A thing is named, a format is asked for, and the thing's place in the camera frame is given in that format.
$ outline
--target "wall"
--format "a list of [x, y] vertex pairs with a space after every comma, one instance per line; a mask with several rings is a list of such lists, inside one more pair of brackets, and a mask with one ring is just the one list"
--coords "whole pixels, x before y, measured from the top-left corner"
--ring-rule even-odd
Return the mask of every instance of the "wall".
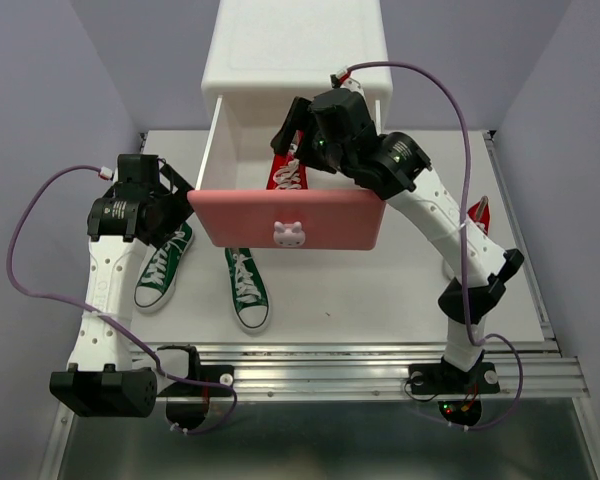
[[[136, 139], [69, 2], [0, 1], [0, 479], [37, 478], [57, 408], [49, 374], [65, 366], [80, 317], [11, 288], [4, 265], [13, 227], [52, 173], [113, 166]], [[75, 173], [51, 188], [19, 242], [23, 282], [84, 295], [86, 216], [104, 187], [94, 174]]]
[[496, 145], [551, 323], [600, 422], [600, 0], [574, 0]]
[[[208, 128], [200, 81], [217, 0], [71, 1], [142, 129]], [[346, 0], [333, 1], [346, 8]], [[569, 0], [380, 4], [389, 57], [417, 63], [443, 79], [472, 128], [496, 128]], [[415, 74], [396, 72], [393, 78], [389, 126], [456, 128], [451, 108], [435, 87]]]

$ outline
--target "purple cable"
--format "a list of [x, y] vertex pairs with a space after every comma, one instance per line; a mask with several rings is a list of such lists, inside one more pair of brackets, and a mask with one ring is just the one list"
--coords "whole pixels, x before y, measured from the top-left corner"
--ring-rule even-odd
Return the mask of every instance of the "purple cable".
[[[407, 70], [414, 71], [419, 73], [420, 75], [428, 78], [436, 86], [442, 90], [442, 93], [449, 99], [453, 109], [458, 116], [458, 120], [460, 121], [460, 130], [462, 131], [462, 140], [464, 142], [464, 157], [465, 157], [465, 165], [464, 165], [464, 181], [462, 184], [462, 197], [460, 198], [460, 225], [464, 225], [467, 221], [467, 204], [469, 200], [469, 182], [471, 179], [471, 147], [469, 146], [469, 129], [467, 128], [467, 122], [464, 119], [464, 115], [462, 110], [460, 109], [460, 105], [454, 98], [453, 94], [449, 91], [444, 84], [438, 80], [434, 75], [427, 72], [423, 68], [418, 67], [417, 65], [412, 65], [406, 62], [394, 62], [394, 61], [380, 61], [380, 62], [364, 62], [357, 63], [347, 68], [347, 72], [351, 73], [355, 70], [362, 70], [364, 68], [373, 68], [373, 67], [398, 67], [398, 68], [406, 68]], [[490, 333], [485, 335], [484, 338], [476, 340], [473, 336], [473, 330], [471, 329], [471, 309], [469, 307], [469, 287], [468, 287], [468, 258], [467, 258], [467, 230], [464, 227], [460, 228], [460, 277], [462, 280], [462, 303], [464, 307], [464, 322], [467, 327], [467, 336], [469, 337], [469, 341], [475, 347], [481, 347], [485, 344], [487, 339], [489, 338], [497, 338], [502, 341], [513, 353], [513, 356], [516, 359], [518, 364], [518, 389], [516, 390], [516, 395], [513, 399], [513, 403], [509, 407], [509, 409], [502, 415], [501, 417], [496, 418], [495, 420], [485, 423], [484, 425], [477, 425], [475, 427], [471, 427], [470, 430], [484, 430], [490, 427], [493, 427], [500, 422], [502, 422], [505, 418], [507, 418], [514, 410], [518, 407], [518, 403], [520, 401], [520, 395], [522, 394], [522, 384], [524, 380], [524, 371], [522, 368], [522, 360], [518, 351], [515, 349], [513, 344], [507, 340], [505, 337], [498, 333]]]
[[175, 382], [180, 382], [180, 383], [186, 383], [188, 385], [193, 385], [195, 387], [223, 388], [225, 390], [229, 390], [231, 392], [231, 394], [233, 395], [233, 403], [231, 404], [231, 408], [229, 408], [229, 410], [227, 410], [227, 412], [224, 414], [224, 416], [220, 420], [218, 420], [218, 422], [216, 422], [213, 425], [210, 425], [209, 427], [206, 427], [206, 428], [203, 428], [200, 430], [189, 430], [189, 431], [185, 432], [183, 429], [181, 429], [177, 426], [175, 429], [181, 433], [186, 433], [187, 435], [200, 435], [200, 434], [210, 432], [211, 430], [220, 427], [221, 425], [226, 423], [226, 421], [229, 419], [229, 416], [235, 410], [236, 404], [238, 403], [238, 394], [233, 389], [233, 387], [228, 386], [228, 385], [223, 385], [221, 383], [201, 382], [198, 380], [189, 380], [188, 378], [182, 378], [182, 377], [178, 377], [176, 375], [171, 375], [170, 373], [167, 373], [162, 369], [162, 365], [160, 363], [160, 357], [158, 357], [158, 355], [156, 355], [156, 353], [153, 350], [151, 350], [151, 347], [149, 347], [149, 345], [144, 343], [142, 340], [140, 340], [138, 337], [136, 337], [133, 333], [131, 333], [131, 331], [129, 331], [123, 325], [121, 325], [116, 320], [111, 318], [109, 315], [103, 314], [102, 312], [100, 312], [100, 310], [98, 310], [97, 308], [95, 308], [92, 305], [89, 305], [88, 303], [85, 303], [85, 302], [75, 299], [73, 297], [69, 297], [67, 295], [60, 295], [60, 294], [56, 294], [56, 293], [34, 292], [32, 290], [29, 290], [24, 285], [22, 285], [18, 281], [18, 279], [16, 279], [16, 277], [13, 273], [13, 252], [16, 248], [16, 243], [18, 241], [18, 237], [20, 236], [20, 231], [22, 230], [22, 227], [24, 226], [25, 222], [27, 221], [27, 218], [29, 217], [31, 210], [33, 210], [33, 207], [35, 207], [36, 203], [38, 203], [38, 200], [40, 200], [40, 197], [45, 192], [45, 190], [49, 187], [49, 185], [51, 185], [54, 181], [56, 181], [61, 176], [65, 175], [69, 172], [74, 172], [76, 170], [91, 170], [93, 172], [100, 173], [100, 169], [98, 167], [93, 167], [91, 165], [76, 165], [74, 167], [69, 167], [69, 168], [65, 168], [64, 170], [60, 170], [59, 172], [54, 174], [51, 178], [49, 178], [46, 182], [44, 182], [44, 184], [40, 187], [40, 189], [36, 192], [36, 194], [33, 196], [31, 201], [29, 202], [29, 205], [27, 206], [24, 213], [20, 217], [20, 220], [18, 220], [18, 224], [16, 225], [16, 228], [13, 231], [13, 235], [11, 236], [11, 241], [9, 242], [9, 248], [7, 249], [7, 277], [9, 278], [9, 282], [11, 282], [11, 285], [13, 285], [13, 287], [16, 290], [18, 290], [23, 295], [26, 295], [27, 297], [45, 298], [48, 300], [55, 300], [57, 302], [62, 302], [62, 303], [66, 303], [68, 305], [73, 305], [74, 307], [81, 308], [82, 310], [86, 310], [88, 312], [97, 313], [98, 317], [101, 318], [106, 324], [108, 324], [115, 331], [117, 331], [118, 333], [120, 333], [121, 335], [123, 335], [124, 337], [129, 339], [131, 342], [136, 344], [140, 348], [140, 350], [142, 350], [144, 353], [149, 355], [149, 357], [151, 357], [151, 359], [156, 363], [156, 371], [163, 377], [168, 378], [169, 380], [173, 380]]

